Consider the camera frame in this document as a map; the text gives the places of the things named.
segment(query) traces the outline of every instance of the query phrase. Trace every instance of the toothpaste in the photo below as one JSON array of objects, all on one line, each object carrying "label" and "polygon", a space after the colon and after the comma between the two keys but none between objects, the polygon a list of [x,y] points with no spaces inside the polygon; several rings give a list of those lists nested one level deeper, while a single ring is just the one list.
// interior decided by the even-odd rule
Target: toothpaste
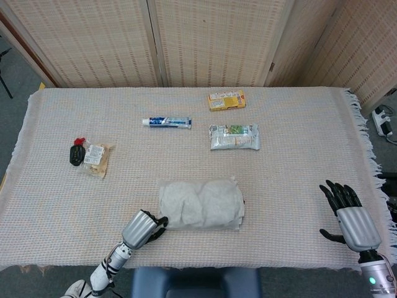
[{"label": "toothpaste", "polygon": [[192,128],[191,117],[153,117],[142,119],[144,126],[150,127],[180,127],[182,129]]}]

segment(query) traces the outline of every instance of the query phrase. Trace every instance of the robotic arm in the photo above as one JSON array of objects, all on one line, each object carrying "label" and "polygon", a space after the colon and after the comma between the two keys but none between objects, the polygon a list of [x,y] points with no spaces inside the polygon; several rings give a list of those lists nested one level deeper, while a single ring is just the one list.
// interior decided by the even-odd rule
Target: robotic arm
[{"label": "robotic arm", "polygon": [[320,189],[325,193],[343,235],[332,235],[323,229],[320,233],[328,240],[346,244],[352,251],[360,253],[361,272],[374,298],[397,297],[391,266],[386,257],[376,251],[381,239],[370,214],[351,187],[329,180],[326,184],[331,191],[323,185]]},{"label": "robotic arm", "polygon": [[116,244],[100,265],[91,274],[91,286],[85,281],[75,282],[62,298],[100,297],[114,287],[113,277],[131,257],[132,252],[159,238],[168,224],[168,218],[156,219],[148,211],[140,210],[123,229],[123,241]]}]

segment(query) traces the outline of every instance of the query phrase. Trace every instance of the red object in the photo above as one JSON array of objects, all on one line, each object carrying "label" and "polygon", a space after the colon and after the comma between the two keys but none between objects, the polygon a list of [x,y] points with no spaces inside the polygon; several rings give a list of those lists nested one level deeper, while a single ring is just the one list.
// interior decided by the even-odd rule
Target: red object
[{"label": "red object", "polygon": [[75,145],[83,145],[85,140],[86,140],[86,138],[77,138],[74,140],[74,144]]}]

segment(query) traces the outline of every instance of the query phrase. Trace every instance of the humanoid robot hand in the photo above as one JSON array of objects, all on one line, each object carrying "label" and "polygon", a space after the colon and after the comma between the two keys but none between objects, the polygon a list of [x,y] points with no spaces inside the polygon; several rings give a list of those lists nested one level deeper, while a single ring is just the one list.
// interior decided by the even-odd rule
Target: humanoid robot hand
[{"label": "humanoid robot hand", "polygon": [[320,185],[328,199],[332,211],[338,219],[343,235],[332,235],[321,229],[320,233],[328,240],[346,244],[351,250],[376,250],[381,243],[378,230],[366,208],[362,207],[355,191],[348,185],[341,186],[326,180],[331,191]]}]

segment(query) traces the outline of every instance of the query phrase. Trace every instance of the plastic bag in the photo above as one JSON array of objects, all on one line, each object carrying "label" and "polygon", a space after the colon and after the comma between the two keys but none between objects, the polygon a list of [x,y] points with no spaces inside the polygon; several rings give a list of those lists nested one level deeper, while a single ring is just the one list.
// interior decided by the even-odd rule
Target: plastic bag
[{"label": "plastic bag", "polygon": [[110,149],[113,145],[106,143],[92,144],[88,141],[86,141],[84,145],[86,147],[86,155],[81,169],[85,173],[104,178],[109,161]]},{"label": "plastic bag", "polygon": [[258,125],[211,125],[211,150],[250,148],[259,150]]},{"label": "plastic bag", "polygon": [[168,217],[170,230],[237,230],[243,195],[234,178],[160,181],[159,216]]}]

